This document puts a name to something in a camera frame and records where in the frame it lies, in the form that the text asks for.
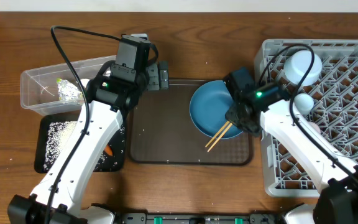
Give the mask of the dark blue plate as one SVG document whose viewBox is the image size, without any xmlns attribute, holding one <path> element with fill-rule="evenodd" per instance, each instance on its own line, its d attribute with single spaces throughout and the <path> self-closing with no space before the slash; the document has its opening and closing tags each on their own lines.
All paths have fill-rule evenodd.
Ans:
<svg viewBox="0 0 358 224">
<path fill-rule="evenodd" d="M 225 114 L 233 102 L 222 80 L 207 82 L 191 97 L 191 120 L 203 134 L 213 137 L 226 123 Z"/>
</svg>

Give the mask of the light blue cup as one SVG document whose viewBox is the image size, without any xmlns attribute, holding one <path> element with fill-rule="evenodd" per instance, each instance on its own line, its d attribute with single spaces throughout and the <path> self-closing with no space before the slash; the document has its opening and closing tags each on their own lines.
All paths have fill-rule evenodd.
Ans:
<svg viewBox="0 0 358 224">
<path fill-rule="evenodd" d="M 300 93 L 296 95 L 294 104 L 302 115 L 308 115 L 314 106 L 314 101 L 310 95 Z"/>
</svg>

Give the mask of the pink cup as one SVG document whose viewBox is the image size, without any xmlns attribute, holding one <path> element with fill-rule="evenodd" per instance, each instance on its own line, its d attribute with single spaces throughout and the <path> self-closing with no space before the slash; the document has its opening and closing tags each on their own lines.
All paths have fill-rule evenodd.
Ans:
<svg viewBox="0 0 358 224">
<path fill-rule="evenodd" d="M 320 128 L 319 128 L 319 126 L 317 125 L 317 124 L 315 124 L 315 123 L 313 123 L 313 122 L 308 122 L 309 123 L 309 125 L 314 129 L 314 131 L 316 132 L 316 133 L 318 133 L 318 134 L 320 134 L 321 133 L 321 130 L 320 130 Z"/>
</svg>

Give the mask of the light blue bowl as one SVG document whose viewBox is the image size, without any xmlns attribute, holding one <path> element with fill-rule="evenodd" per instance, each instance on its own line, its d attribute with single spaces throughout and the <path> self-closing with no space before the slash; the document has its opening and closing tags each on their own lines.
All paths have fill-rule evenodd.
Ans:
<svg viewBox="0 0 358 224">
<path fill-rule="evenodd" d="M 308 50 L 301 50 L 294 53 L 284 64 L 284 73 L 291 83 L 297 85 L 303 78 L 310 66 L 311 53 Z M 303 86 L 310 86 L 317 82 L 321 74 L 323 63 L 318 55 L 314 55 L 314 62 L 311 71 L 303 81 Z"/>
</svg>

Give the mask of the white napkin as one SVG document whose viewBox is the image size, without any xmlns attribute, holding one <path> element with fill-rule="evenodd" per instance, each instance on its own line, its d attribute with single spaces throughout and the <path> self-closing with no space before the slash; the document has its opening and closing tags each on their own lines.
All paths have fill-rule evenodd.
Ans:
<svg viewBox="0 0 358 224">
<path fill-rule="evenodd" d="M 103 73 L 103 76 L 104 76 L 104 77 L 109 77 L 110 74 L 111 74 L 111 71 L 110 71 L 110 70 L 106 70 L 106 71 Z M 80 81 L 81 81 L 81 84 L 83 85 L 83 87 L 84 87 L 85 89 L 87 89 L 88 86 L 89 86 L 88 83 L 91 81 L 91 79 L 89 79 L 89 78 L 83 78 L 83 79 L 81 79 Z"/>
</svg>

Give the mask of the orange carrot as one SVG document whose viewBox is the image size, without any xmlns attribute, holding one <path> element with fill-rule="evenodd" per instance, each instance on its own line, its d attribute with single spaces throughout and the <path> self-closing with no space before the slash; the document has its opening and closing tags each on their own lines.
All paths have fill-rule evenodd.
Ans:
<svg viewBox="0 0 358 224">
<path fill-rule="evenodd" d="M 113 151 L 112 151 L 112 149 L 110 148 L 109 145 L 107 145 L 107 146 L 104 148 L 104 151 L 105 151 L 105 153 L 106 153 L 108 156 L 113 156 Z"/>
</svg>

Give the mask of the aluminium foil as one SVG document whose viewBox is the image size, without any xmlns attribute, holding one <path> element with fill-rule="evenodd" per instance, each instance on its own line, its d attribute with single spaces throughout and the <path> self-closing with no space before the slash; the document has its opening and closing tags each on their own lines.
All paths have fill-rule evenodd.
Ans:
<svg viewBox="0 0 358 224">
<path fill-rule="evenodd" d="M 83 97 L 82 92 L 79 90 L 79 88 L 68 80 L 58 78 L 57 86 L 58 98 L 60 101 L 77 100 Z"/>
</svg>

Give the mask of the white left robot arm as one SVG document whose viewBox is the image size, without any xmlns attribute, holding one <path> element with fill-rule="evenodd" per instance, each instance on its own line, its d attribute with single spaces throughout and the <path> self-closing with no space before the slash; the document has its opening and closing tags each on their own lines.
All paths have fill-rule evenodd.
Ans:
<svg viewBox="0 0 358 224">
<path fill-rule="evenodd" d="M 11 223 L 113 223 L 104 205 L 81 208 L 89 179 L 111 138 L 150 89 L 148 68 L 157 51 L 145 34 L 123 35 L 116 59 L 106 62 L 86 86 L 76 126 L 60 155 L 28 197 L 15 195 L 7 208 Z"/>
</svg>

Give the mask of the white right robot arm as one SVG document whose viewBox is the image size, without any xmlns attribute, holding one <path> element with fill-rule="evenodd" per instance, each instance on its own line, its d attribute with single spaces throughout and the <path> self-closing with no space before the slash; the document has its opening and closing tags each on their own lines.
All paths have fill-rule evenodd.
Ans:
<svg viewBox="0 0 358 224">
<path fill-rule="evenodd" d="M 226 119 L 245 133 L 272 135 L 295 158 L 318 190 L 316 205 L 299 205 L 282 223 L 358 223 L 358 165 L 341 154 L 296 110 L 276 83 L 258 86 L 246 68 L 223 80 L 233 104 Z"/>
</svg>

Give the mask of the grey dishwasher rack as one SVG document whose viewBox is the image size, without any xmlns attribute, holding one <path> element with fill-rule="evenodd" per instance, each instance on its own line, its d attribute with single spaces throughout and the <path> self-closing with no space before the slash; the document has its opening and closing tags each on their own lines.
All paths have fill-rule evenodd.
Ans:
<svg viewBox="0 0 358 224">
<path fill-rule="evenodd" d="M 265 67 L 266 82 L 279 82 L 288 91 L 295 85 L 285 76 L 283 66 L 297 49 L 309 45 L 323 63 L 316 83 L 302 89 L 314 99 L 306 115 L 338 152 L 358 164 L 358 40 L 267 39 L 254 59 L 255 77 Z M 301 165 L 268 133 L 261 139 L 264 188 L 272 197 L 318 197 L 315 186 Z"/>
</svg>

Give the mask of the brown serving tray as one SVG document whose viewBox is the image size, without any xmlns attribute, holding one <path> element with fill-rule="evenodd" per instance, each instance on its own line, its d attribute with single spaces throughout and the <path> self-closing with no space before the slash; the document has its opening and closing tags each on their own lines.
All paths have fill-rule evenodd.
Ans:
<svg viewBox="0 0 358 224">
<path fill-rule="evenodd" d="M 132 112 L 129 157 L 143 164 L 244 166 L 254 156 L 246 134 L 222 138 L 209 151 L 210 137 L 192 122 L 190 101 L 203 80 L 170 80 L 167 90 L 147 91 Z"/>
</svg>

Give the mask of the clear plastic bin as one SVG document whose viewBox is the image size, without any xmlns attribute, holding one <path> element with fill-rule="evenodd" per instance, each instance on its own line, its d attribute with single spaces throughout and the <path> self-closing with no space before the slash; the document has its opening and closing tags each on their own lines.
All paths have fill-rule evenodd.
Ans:
<svg viewBox="0 0 358 224">
<path fill-rule="evenodd" d="M 67 83 L 78 87 L 65 63 L 26 70 L 20 81 L 21 106 L 42 116 L 80 110 L 83 98 L 68 93 Z"/>
</svg>

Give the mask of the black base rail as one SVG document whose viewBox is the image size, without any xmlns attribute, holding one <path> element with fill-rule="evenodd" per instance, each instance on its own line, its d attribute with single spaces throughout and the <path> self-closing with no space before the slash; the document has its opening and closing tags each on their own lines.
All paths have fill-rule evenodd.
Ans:
<svg viewBox="0 0 358 224">
<path fill-rule="evenodd" d="M 282 214 L 246 213 L 246 214 L 191 214 L 191 213 L 149 213 L 145 210 L 131 212 L 113 211 L 106 204 L 92 203 L 92 206 L 105 208 L 115 214 L 114 224 L 284 224 Z"/>
</svg>

